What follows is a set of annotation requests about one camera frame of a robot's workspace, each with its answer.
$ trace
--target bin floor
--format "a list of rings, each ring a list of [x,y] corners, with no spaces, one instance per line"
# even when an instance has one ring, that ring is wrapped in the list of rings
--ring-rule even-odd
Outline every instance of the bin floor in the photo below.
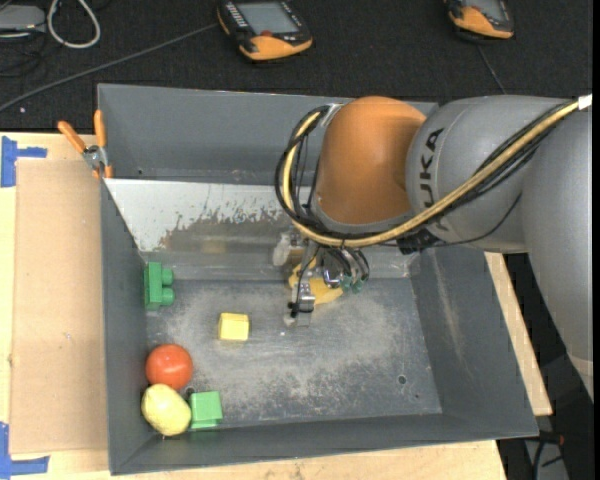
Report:
[[[223,426],[441,412],[409,279],[372,279],[288,328],[279,282],[179,280],[149,313],[148,342],[193,358],[190,387],[220,392]],[[218,339],[222,312],[246,313],[245,342]]]

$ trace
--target cardboard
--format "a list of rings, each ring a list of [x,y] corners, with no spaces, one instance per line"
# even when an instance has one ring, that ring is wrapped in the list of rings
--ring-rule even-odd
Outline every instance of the cardboard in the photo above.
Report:
[[[98,181],[18,161],[11,452],[106,449]]]

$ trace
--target orange handheld controller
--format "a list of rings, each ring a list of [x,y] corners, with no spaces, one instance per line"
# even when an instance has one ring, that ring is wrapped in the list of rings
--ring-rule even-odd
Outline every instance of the orange handheld controller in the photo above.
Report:
[[[464,39],[493,42],[513,37],[513,19],[504,0],[442,0]]]
[[[222,0],[217,17],[238,50],[253,62],[290,57],[313,44],[305,21],[282,0]]]

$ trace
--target green toy block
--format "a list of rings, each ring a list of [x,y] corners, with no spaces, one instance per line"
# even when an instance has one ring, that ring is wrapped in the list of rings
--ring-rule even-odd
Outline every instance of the green toy block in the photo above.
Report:
[[[218,391],[191,393],[189,405],[191,405],[191,428],[193,429],[215,427],[222,421],[222,404]]]
[[[156,311],[160,306],[170,306],[175,300],[173,270],[162,268],[162,263],[150,261],[144,267],[144,307]]]

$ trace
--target orange ball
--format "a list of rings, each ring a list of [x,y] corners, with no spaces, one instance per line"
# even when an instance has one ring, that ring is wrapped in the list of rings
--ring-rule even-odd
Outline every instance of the orange ball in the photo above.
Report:
[[[166,384],[179,390],[193,376],[193,361],[189,352],[180,345],[159,345],[147,357],[145,373],[151,384]]]

